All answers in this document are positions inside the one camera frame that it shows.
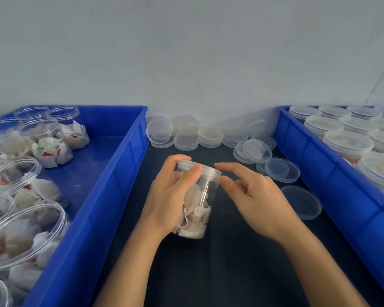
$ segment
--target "work surface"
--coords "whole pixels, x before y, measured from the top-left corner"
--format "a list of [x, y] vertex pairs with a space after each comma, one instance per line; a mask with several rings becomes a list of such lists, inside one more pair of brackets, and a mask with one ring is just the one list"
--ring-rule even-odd
[[[118, 225], [94, 297], [98, 294], [140, 216], [151, 182], [165, 159], [181, 151], [148, 147], [127, 207]], [[192, 161], [213, 166], [235, 162], [233, 150], [199, 146], [185, 152]], [[284, 157], [276, 148], [274, 157]], [[256, 171], [256, 165], [246, 165]], [[234, 174], [223, 172], [233, 179]], [[287, 185], [277, 182], [282, 188]], [[298, 180], [293, 185], [305, 187]], [[354, 253], [329, 216], [304, 221], [371, 306], [384, 306], [384, 292]], [[217, 188], [205, 237], [168, 235], [156, 253], [149, 274], [145, 306], [246, 307], [308, 306], [300, 282], [283, 250], [257, 235], [239, 214], [221, 186]]]

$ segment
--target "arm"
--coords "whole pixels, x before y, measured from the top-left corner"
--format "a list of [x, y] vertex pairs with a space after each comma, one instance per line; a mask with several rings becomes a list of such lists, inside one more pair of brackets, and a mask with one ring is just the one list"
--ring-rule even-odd
[[185, 155], [172, 155], [153, 181], [141, 217], [131, 233], [94, 307], [142, 307], [149, 270], [162, 239], [177, 225], [186, 191], [200, 177], [195, 165], [175, 183], [174, 169]]
[[312, 307], [368, 306], [271, 178], [237, 163], [217, 163], [215, 167], [241, 178], [233, 181], [222, 176], [220, 184], [246, 222], [281, 245]]

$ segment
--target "blue bin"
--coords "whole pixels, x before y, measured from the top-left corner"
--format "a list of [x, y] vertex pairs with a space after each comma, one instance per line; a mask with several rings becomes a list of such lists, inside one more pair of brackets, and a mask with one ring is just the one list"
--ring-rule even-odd
[[89, 305], [148, 147], [147, 107], [78, 108], [90, 144], [75, 150], [65, 165], [46, 169], [69, 200], [66, 211], [73, 222], [25, 307]]
[[384, 289], [384, 194], [288, 113], [273, 138]]

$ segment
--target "forearm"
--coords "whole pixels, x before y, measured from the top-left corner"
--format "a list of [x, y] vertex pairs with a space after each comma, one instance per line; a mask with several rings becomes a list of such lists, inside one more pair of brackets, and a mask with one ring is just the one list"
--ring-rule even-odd
[[303, 224], [279, 241], [310, 306], [368, 306], [324, 245]]
[[94, 307], [141, 307], [144, 305], [149, 270], [161, 238], [137, 224], [128, 238]]

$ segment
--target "person's right hand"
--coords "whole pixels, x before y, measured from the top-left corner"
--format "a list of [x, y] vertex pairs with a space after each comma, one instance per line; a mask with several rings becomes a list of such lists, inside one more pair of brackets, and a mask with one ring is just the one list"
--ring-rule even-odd
[[215, 167], [240, 178], [233, 181], [223, 175], [219, 182], [258, 234], [281, 242], [288, 233], [304, 226], [271, 178], [235, 162], [219, 162]]

